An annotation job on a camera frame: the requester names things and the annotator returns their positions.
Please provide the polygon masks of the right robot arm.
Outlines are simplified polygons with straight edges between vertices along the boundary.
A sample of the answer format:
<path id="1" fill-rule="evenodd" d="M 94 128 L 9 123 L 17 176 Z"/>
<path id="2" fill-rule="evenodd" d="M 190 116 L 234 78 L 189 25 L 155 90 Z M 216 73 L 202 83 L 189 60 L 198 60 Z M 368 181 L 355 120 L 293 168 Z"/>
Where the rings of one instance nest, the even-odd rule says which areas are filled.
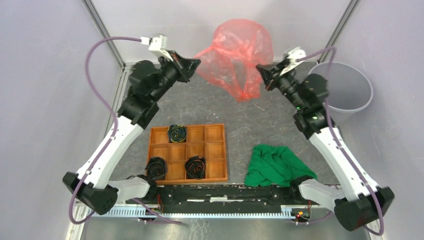
<path id="1" fill-rule="evenodd" d="M 295 204 L 310 200 L 325 207 L 347 231 L 381 222 L 395 195 L 366 173 L 344 143 L 324 105 L 328 81 L 315 73 L 298 81 L 287 59 L 276 65 L 258 64 L 256 69 L 268 91 L 279 90 L 296 108 L 293 119 L 297 129 L 324 157 L 341 186 L 336 189 L 303 175 L 290 182 L 289 199 Z"/>

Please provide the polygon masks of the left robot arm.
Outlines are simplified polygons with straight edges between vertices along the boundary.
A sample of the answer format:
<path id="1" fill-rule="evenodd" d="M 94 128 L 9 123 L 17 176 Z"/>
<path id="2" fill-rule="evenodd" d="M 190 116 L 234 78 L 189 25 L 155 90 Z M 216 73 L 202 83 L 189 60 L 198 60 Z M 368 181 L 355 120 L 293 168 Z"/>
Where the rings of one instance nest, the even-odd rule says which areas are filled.
<path id="1" fill-rule="evenodd" d="M 75 198 L 98 215 L 108 213 L 119 202 L 137 198 L 151 204 L 157 198 L 156 183 L 143 174 L 118 181 L 110 177 L 128 147 L 159 111 L 159 99 L 175 82 L 189 82 L 201 64 L 200 59 L 184 58 L 175 51 L 170 55 L 172 60 L 159 58 L 159 67 L 149 60 L 132 66 L 128 95 L 109 133 L 77 172 L 67 172 L 62 179 Z"/>

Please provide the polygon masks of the red plastic trash bag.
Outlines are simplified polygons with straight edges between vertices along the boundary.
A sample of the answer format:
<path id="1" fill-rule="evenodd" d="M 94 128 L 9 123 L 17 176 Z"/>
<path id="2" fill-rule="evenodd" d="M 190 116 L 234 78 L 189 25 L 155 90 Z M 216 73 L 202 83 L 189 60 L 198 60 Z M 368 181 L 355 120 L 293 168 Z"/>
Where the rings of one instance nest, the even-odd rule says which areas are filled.
<path id="1" fill-rule="evenodd" d="M 246 102 L 261 95 L 262 77 L 256 66 L 273 63 L 272 37 L 258 22 L 230 19 L 215 29 L 210 46 L 195 58 L 201 60 L 198 75 L 237 102 Z"/>

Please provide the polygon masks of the grey plastic trash bin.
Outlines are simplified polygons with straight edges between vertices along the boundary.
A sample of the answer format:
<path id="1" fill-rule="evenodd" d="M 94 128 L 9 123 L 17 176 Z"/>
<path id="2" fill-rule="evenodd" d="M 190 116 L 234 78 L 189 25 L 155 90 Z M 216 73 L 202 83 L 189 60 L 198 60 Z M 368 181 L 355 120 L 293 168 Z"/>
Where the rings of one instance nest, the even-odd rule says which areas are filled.
<path id="1" fill-rule="evenodd" d="M 329 110 L 331 116 L 347 118 L 367 108 L 373 100 L 374 89 L 371 81 L 358 69 L 341 62 L 323 62 L 314 66 L 309 73 L 327 77 Z"/>

